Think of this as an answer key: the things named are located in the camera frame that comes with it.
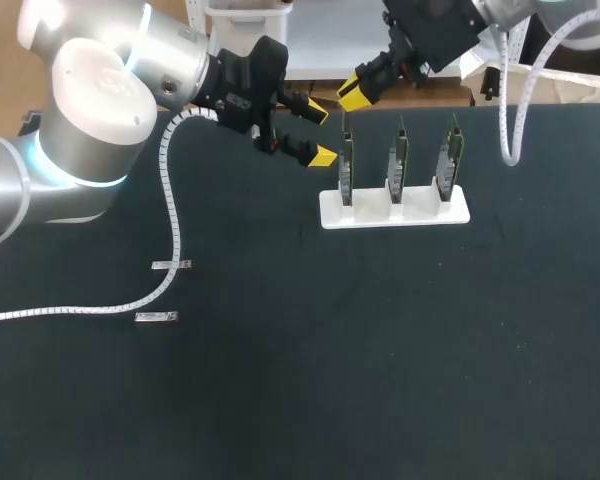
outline white container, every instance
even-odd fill
[[[213,21],[214,53],[225,48],[249,55],[264,35],[286,45],[291,10],[292,3],[280,0],[208,0],[204,11]]]

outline screw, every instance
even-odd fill
[[[178,90],[178,87],[171,80],[162,82],[162,91],[167,95],[173,95]]]
[[[382,20],[390,27],[393,25],[393,18],[389,15],[389,12],[382,12]]]

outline metal bracket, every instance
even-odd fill
[[[169,270],[173,267],[173,262],[153,262],[151,270]],[[191,270],[193,263],[191,260],[184,260],[178,263],[178,270]]]
[[[175,323],[178,312],[143,312],[136,314],[136,323]]]

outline white shelf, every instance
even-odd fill
[[[344,80],[389,46],[382,0],[295,0],[287,80]],[[460,76],[459,62],[437,74]]]

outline glowing blue ring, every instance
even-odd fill
[[[113,182],[91,182],[89,180],[82,180],[81,178],[74,177],[73,175],[65,172],[58,167],[42,150],[40,145],[40,132],[36,133],[35,146],[33,151],[33,160],[36,168],[42,173],[47,179],[53,183],[60,184],[75,184],[82,185],[83,187],[90,188],[111,188],[116,185],[120,185],[127,179],[127,175]]]

